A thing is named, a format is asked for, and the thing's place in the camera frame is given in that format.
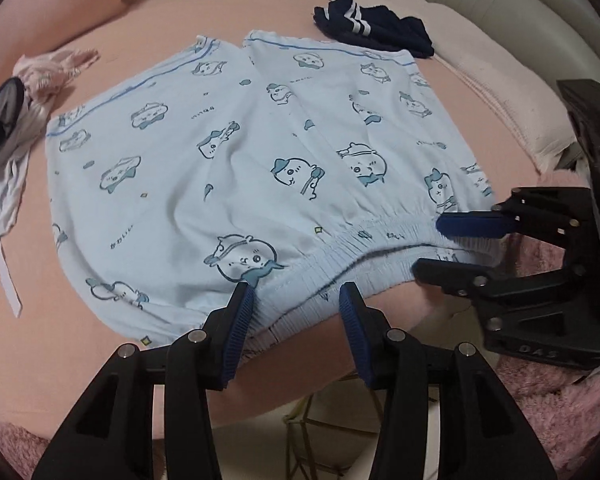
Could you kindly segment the pink patterned garment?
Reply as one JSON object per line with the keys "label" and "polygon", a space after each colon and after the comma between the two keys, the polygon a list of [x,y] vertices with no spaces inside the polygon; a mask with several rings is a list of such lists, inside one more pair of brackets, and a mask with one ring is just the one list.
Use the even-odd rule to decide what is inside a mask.
{"label": "pink patterned garment", "polygon": [[57,96],[99,58],[95,49],[61,49],[32,58],[23,55],[12,74],[21,80],[29,98],[42,104]]}

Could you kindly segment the beige bed blanket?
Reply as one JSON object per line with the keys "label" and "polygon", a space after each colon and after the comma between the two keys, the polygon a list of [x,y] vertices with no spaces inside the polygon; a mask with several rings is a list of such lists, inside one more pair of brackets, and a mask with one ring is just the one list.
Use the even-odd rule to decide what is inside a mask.
{"label": "beige bed blanket", "polygon": [[539,172],[557,168],[576,140],[557,94],[478,26],[448,6],[426,0],[354,0],[420,18],[434,58],[454,73],[504,122]]}

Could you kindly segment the pink fluffy rug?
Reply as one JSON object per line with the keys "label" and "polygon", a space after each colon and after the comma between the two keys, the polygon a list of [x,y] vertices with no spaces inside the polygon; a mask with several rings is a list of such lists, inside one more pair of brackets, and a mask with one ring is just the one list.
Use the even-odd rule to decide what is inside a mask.
{"label": "pink fluffy rug", "polygon": [[[543,174],[537,185],[588,188],[568,170]],[[520,278],[562,265],[562,249],[528,236],[509,235],[504,245],[500,268],[507,276]],[[571,477],[600,440],[600,367],[580,372],[498,356],[494,370],[530,422],[558,478]]]}

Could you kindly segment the white navy-trimmed shirt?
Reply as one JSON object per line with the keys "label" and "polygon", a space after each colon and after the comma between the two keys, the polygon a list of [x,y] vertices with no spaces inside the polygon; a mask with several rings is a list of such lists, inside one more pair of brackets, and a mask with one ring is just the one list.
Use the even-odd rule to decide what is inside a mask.
{"label": "white navy-trimmed shirt", "polygon": [[4,256],[2,237],[17,220],[30,149],[46,124],[45,108],[32,101],[22,80],[10,77],[0,87],[0,283],[12,313],[22,304]]}

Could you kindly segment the light blue cartoon shorts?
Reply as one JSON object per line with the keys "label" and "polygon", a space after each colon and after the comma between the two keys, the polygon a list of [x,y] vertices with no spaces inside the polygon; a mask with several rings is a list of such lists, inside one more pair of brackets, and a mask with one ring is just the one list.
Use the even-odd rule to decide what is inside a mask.
{"label": "light blue cartoon shorts", "polygon": [[47,128],[59,261],[95,315],[170,344],[256,292],[256,349],[409,282],[420,258],[492,266],[494,240],[446,237],[490,182],[406,51],[250,32],[196,44]]}

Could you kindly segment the navy striped folded garment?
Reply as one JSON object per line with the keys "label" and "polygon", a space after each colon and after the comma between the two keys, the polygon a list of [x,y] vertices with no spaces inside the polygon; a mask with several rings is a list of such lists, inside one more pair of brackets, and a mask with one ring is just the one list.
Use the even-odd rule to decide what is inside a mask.
{"label": "navy striped folded garment", "polygon": [[432,58],[434,43],[424,22],[400,18],[388,6],[360,6],[355,0],[332,0],[313,11],[316,27],[328,38],[367,49],[399,52],[414,58]]}

